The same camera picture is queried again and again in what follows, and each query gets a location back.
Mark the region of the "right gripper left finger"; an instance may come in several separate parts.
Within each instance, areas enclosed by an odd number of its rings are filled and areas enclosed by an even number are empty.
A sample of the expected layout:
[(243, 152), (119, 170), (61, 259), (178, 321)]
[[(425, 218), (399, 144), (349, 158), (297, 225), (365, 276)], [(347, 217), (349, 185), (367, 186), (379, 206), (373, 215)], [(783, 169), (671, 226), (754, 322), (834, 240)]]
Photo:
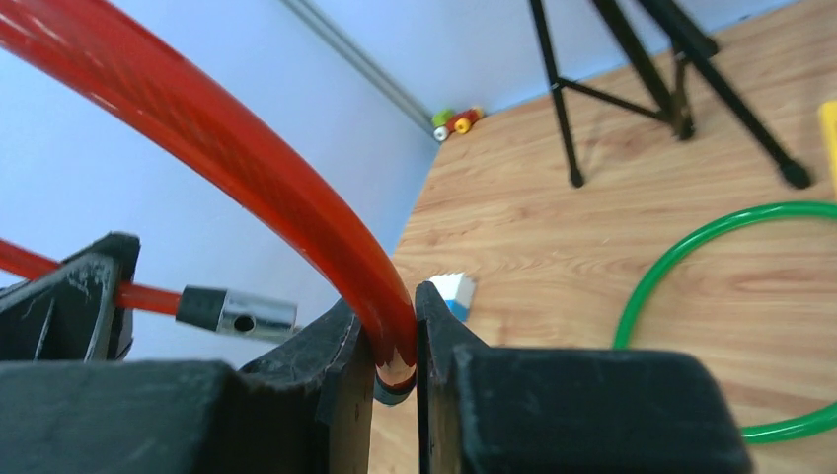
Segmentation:
[(374, 364), (343, 303), (241, 369), (7, 362), (5, 473), (363, 473)]

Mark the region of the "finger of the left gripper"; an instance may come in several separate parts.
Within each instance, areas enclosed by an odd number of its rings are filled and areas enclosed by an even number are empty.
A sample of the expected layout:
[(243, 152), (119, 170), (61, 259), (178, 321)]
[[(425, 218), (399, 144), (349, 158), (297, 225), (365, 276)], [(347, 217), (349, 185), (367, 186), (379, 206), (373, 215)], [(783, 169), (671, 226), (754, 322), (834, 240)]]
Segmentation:
[(140, 240), (112, 232), (45, 276), (1, 290), (1, 359), (120, 360), (133, 343), (133, 314), (115, 304), (131, 282)]

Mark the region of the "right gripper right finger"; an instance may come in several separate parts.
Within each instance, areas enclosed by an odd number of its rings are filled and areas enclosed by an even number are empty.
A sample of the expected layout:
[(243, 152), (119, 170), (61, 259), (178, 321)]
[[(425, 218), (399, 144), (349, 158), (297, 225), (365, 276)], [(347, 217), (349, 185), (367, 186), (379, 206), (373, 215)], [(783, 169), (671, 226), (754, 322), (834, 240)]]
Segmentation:
[(748, 473), (721, 389), (693, 356), (491, 347), (416, 290), (423, 473)]

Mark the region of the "thick red cable lock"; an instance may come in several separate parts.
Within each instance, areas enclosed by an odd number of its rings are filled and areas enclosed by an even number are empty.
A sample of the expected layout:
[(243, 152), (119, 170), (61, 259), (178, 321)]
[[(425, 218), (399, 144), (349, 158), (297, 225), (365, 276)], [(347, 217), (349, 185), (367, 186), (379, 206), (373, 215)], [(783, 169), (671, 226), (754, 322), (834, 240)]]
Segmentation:
[(278, 134), (107, 1), (5, 1), (1, 45), (131, 125), (256, 216), (339, 292), (377, 367), (377, 398), (417, 381), (412, 301), (386, 252)]

